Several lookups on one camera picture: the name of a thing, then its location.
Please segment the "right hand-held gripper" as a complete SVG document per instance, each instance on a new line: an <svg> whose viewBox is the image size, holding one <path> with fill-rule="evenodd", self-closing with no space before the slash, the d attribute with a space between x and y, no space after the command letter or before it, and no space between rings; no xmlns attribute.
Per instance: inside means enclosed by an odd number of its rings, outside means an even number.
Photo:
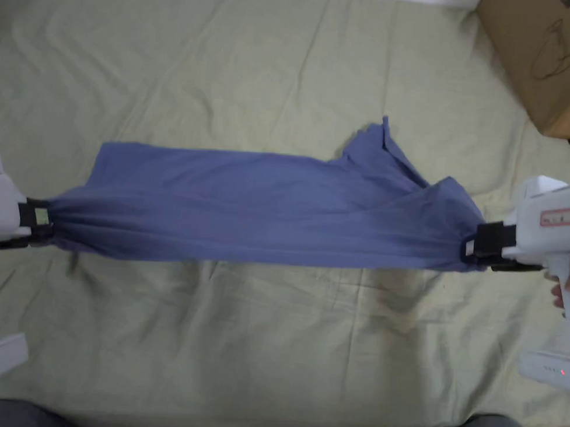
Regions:
<svg viewBox="0 0 570 427"><path fill-rule="evenodd" d="M570 278L570 184L542 175L527 178L506 219L480 224L462 241L460 261L494 272L545 269L564 285Z"/></svg>

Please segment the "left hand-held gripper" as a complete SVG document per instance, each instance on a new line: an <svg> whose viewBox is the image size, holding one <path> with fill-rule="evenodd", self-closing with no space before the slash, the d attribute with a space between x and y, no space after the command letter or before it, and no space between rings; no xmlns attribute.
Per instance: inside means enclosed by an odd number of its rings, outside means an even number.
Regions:
<svg viewBox="0 0 570 427"><path fill-rule="evenodd" d="M50 203L31 199L34 225L21 226L20 206L27 198L20 193L12 179L5 173L0 155L0 251L29 247L44 247L54 237L54 221L50 216Z"/></svg>

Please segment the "person's right hand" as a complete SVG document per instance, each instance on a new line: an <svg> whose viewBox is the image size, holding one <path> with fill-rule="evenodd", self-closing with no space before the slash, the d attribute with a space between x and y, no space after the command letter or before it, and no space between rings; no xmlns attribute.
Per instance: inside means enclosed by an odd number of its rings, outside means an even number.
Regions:
<svg viewBox="0 0 570 427"><path fill-rule="evenodd" d="M551 294L553 296L552 305L560 310L564 309L564 300L562 297L561 283L557 276L551 275L549 272L544 273L544 278L552 282Z"/></svg>

